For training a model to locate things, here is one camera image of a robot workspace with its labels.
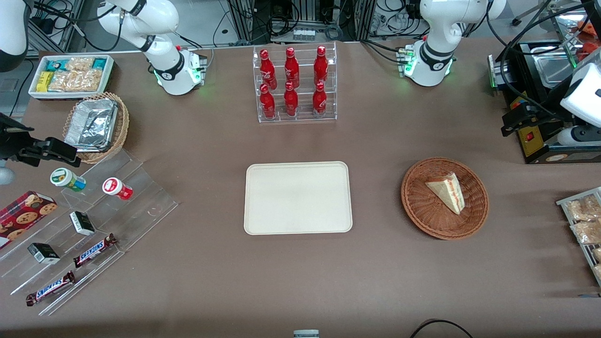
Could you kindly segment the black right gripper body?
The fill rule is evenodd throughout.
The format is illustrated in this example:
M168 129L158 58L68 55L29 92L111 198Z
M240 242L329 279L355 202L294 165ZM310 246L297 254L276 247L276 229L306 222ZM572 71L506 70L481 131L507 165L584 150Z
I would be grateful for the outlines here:
M0 114L0 159L15 162L34 163L33 158L21 155L21 150L30 147L34 141L29 132L34 128L23 125L6 114Z

